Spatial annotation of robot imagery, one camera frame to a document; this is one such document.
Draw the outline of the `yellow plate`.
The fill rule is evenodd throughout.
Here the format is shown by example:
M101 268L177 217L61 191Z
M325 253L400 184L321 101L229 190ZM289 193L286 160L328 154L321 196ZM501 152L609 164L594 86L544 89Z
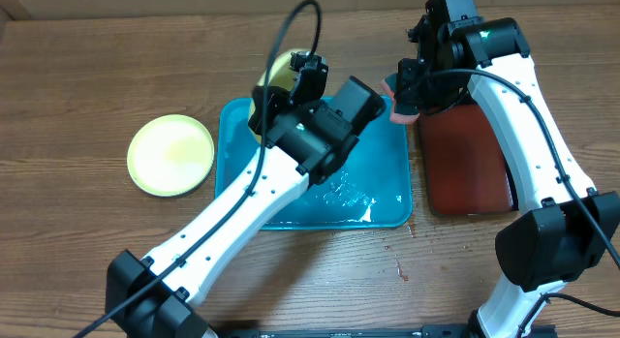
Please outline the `yellow plate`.
M215 147L206 127L193 117L168 114L141 127L127 151L127 170L145 193L177 197L198 188L214 162Z
M291 68L291 61L297 54L306 56L309 52L301 48L293 48L281 53L274 61L268 81L270 86L279 87L285 91L285 99L289 98L288 94L292 94L295 104L305 104L315 99L316 93L310 89L309 79L303 79L299 85L299 72ZM262 110L260 102L263 100L263 96L259 90L264 86L265 75L266 73L262 74L252 90L252 101L248 110L248 127L253 132L254 139L257 142L262 139L259 122L261 120L260 111Z

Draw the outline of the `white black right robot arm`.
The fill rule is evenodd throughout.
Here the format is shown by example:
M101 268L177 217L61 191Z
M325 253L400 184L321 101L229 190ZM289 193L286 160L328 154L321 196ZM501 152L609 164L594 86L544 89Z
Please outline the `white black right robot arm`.
M574 160L514 19L485 20L474 0L428 0L408 38L418 55L398 65L391 120L410 124L472 98L498 140L520 211L495 239L501 277L460 333L551 337L553 328L534 327L544 305L603 254L618 258L619 197L598 192Z

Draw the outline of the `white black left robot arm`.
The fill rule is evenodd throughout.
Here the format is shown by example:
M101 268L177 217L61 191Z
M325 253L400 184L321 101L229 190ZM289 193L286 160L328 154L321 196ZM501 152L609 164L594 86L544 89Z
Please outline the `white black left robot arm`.
M196 313L222 271L275 214L339 171L384 99L356 77L324 101L328 66L300 49L276 57L252 94L248 126L262 143L190 224L137 258L108 266L107 319L129 337L212 337Z

